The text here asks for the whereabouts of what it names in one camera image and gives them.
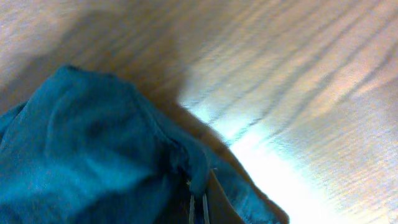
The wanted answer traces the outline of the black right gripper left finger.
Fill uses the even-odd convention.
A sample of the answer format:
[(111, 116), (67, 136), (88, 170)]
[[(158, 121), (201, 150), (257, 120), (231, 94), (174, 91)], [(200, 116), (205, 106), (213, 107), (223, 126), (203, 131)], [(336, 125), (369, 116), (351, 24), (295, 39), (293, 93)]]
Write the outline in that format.
[(178, 187), (169, 203), (168, 224), (194, 223), (195, 196), (187, 186)]

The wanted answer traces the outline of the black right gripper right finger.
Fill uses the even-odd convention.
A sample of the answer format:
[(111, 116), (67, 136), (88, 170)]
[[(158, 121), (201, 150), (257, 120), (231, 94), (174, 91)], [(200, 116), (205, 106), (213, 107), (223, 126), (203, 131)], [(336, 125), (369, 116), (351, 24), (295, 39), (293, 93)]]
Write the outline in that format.
[(244, 224), (230, 204), (213, 171), (209, 174), (202, 202), (205, 224)]

